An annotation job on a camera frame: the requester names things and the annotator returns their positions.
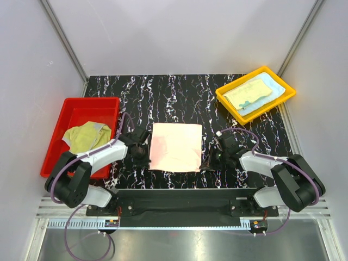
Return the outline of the pink towel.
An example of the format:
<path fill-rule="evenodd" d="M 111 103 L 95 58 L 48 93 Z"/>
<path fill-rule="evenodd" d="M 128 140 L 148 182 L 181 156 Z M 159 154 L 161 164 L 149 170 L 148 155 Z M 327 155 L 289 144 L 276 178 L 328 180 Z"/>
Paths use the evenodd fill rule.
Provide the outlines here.
<path fill-rule="evenodd" d="M 198 172 L 202 161 L 202 125 L 154 123 L 150 170 Z"/>

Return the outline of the yellow green towel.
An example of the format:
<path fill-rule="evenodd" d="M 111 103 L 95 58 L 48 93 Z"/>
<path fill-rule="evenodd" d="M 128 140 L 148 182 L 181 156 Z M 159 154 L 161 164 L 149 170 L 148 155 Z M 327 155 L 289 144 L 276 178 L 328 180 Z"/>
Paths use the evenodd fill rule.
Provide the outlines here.
<path fill-rule="evenodd" d="M 223 97 L 234 107 L 236 111 L 246 108 L 248 105 L 254 103 L 263 95 L 267 96 L 272 91 L 264 84 L 262 80 L 255 80 L 250 83 L 234 88 L 225 94 Z"/>

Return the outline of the light blue towel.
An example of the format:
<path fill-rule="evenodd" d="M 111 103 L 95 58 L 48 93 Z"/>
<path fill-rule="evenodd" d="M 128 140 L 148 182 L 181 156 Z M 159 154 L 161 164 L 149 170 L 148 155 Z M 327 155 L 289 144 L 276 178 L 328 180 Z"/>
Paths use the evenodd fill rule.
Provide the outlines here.
<path fill-rule="evenodd" d="M 246 116 L 247 114 L 252 113 L 253 111 L 259 109 L 260 107 L 266 105 L 267 103 L 270 103 L 274 101 L 275 99 L 279 98 L 281 95 L 284 94 L 285 88 L 282 87 L 280 84 L 278 84 L 268 73 L 262 72 L 252 79 L 246 81 L 245 83 L 250 83 L 255 80 L 262 80 L 264 84 L 272 91 L 271 94 L 259 98 L 257 101 L 254 103 L 248 105 L 244 109 L 240 109 L 238 113 L 241 116 Z"/>

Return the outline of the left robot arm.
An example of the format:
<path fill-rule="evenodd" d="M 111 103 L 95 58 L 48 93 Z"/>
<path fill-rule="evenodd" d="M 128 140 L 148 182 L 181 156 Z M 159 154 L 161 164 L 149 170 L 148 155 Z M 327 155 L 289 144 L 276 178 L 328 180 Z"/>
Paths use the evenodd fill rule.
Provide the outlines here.
<path fill-rule="evenodd" d="M 151 132 L 136 127 L 131 132 L 120 134 L 105 145 L 79 154 L 69 151 L 58 159 L 47 178 L 45 190 L 58 204 L 75 208 L 81 204 L 97 206 L 105 215 L 117 210 L 117 201 L 109 190 L 90 184 L 91 176 L 98 170 L 115 162 L 130 158 L 135 167 L 148 168 Z"/>

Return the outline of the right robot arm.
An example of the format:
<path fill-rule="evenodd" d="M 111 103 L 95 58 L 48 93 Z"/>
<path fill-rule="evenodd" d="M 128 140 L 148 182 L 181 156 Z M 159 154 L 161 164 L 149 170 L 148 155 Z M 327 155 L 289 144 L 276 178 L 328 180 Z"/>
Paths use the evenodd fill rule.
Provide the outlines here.
<path fill-rule="evenodd" d="M 300 212 L 307 206 L 316 204 L 326 192 L 303 156 L 270 156 L 241 147 L 231 137 L 219 136 L 217 147 L 211 148 L 200 170 L 217 171 L 223 168 L 240 167 L 247 172 L 255 172 L 274 180 L 272 187 L 258 189 L 247 201 L 248 212 L 260 215 L 267 207 L 286 206 Z"/>

